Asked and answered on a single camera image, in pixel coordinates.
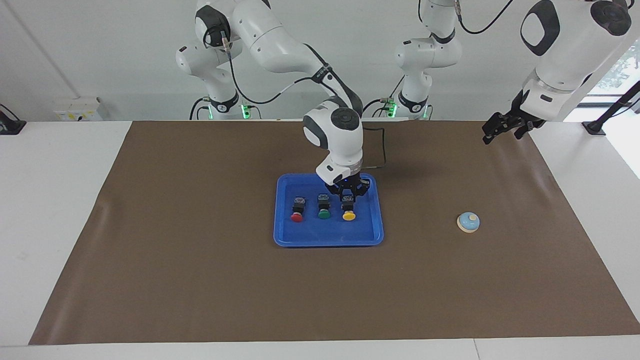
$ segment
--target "blue tray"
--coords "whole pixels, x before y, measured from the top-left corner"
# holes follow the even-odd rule
[[[356,219],[342,219],[340,199],[330,195],[331,218],[318,218],[317,196],[329,193],[324,182],[315,174],[287,174],[278,180],[276,192],[276,214],[273,238],[282,247],[366,247],[382,242],[384,231],[378,200],[378,188],[371,175],[362,174],[371,182],[369,191],[358,197],[355,204]],[[291,220],[293,202],[296,197],[307,199],[300,223]]]

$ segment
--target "brown tablecloth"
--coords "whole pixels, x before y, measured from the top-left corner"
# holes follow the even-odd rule
[[[528,136],[383,126],[384,242],[283,249],[276,181],[325,156],[301,124],[134,123],[31,344],[640,334]]]

